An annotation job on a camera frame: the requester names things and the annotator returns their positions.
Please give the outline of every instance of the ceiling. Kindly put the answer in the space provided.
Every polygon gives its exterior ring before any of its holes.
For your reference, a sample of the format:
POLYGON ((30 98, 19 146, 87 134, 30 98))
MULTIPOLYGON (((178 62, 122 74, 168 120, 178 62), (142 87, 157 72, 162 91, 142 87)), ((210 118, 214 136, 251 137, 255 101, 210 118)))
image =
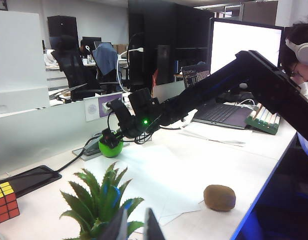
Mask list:
MULTIPOLYGON (((113 5, 123 8, 127 7, 127 0, 86 0, 86 1, 113 5)), ((165 1, 187 5, 191 7, 200 7, 200 6, 217 5, 217 4, 238 4, 240 2, 246 2, 250 0, 165 0, 165 1)))

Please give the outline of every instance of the white headphones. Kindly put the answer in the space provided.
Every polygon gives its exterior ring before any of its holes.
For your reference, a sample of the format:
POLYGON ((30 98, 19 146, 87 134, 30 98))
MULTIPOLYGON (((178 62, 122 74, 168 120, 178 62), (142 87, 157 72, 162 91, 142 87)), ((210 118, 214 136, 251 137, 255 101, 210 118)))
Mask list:
POLYGON ((295 53, 301 64, 308 65, 308 42, 296 45, 286 38, 285 44, 295 53))

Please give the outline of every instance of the person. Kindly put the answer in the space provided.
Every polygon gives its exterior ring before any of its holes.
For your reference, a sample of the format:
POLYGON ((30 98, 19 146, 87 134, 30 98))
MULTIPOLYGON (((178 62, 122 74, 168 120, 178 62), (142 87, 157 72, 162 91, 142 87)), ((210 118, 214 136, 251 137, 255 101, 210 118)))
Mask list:
POLYGON ((87 46, 87 42, 85 39, 82 39, 80 41, 80 47, 79 47, 79 50, 80 50, 80 55, 82 58, 86 59, 87 58, 87 55, 90 55, 91 53, 86 49, 86 46, 87 46))
MULTIPOLYGON (((283 70, 308 99, 308 21, 295 23, 289 28, 279 53, 283 70)), ((305 153, 288 152, 237 240, 308 239, 308 198, 297 195, 301 190, 300 183, 308 187, 308 141, 297 134, 305 153)))

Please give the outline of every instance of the robotic arm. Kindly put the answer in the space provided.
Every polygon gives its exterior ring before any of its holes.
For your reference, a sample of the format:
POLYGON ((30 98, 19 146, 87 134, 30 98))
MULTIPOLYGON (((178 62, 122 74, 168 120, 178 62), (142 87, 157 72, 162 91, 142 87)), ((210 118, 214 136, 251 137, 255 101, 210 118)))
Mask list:
POLYGON ((205 101, 242 82, 248 83, 255 98, 272 114, 279 113, 308 140, 308 100, 287 75, 258 52, 249 50, 240 51, 234 61, 163 103, 151 98, 147 88, 130 94, 135 115, 131 115, 118 99, 109 102, 120 129, 117 133, 105 129, 101 141, 114 148, 122 137, 151 135, 160 125, 167 126, 182 119, 205 101))

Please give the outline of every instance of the succulent plant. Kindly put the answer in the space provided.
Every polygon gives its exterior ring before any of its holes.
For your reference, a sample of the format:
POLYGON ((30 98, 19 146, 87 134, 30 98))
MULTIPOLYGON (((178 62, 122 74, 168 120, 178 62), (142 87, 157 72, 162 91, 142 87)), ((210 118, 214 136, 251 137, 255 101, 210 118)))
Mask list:
MULTIPOLYGON (((69 216, 74 218, 81 228, 79 237, 69 239, 96 239, 102 234, 120 207, 126 208, 127 216, 129 216, 137 205, 144 200, 141 197, 130 198, 120 206, 122 195, 131 179, 118 187, 127 168, 118 174, 119 169, 114 169, 114 166, 115 163, 107 168, 101 185, 99 185, 95 176, 86 169, 83 169, 83 172, 75 173, 77 177, 87 184, 89 191, 73 181, 70 181, 69 184, 77 196, 61 191, 71 210, 65 211, 60 217, 69 216)), ((127 234, 130 235, 134 230, 142 226, 143 223, 140 221, 128 222, 127 234)))

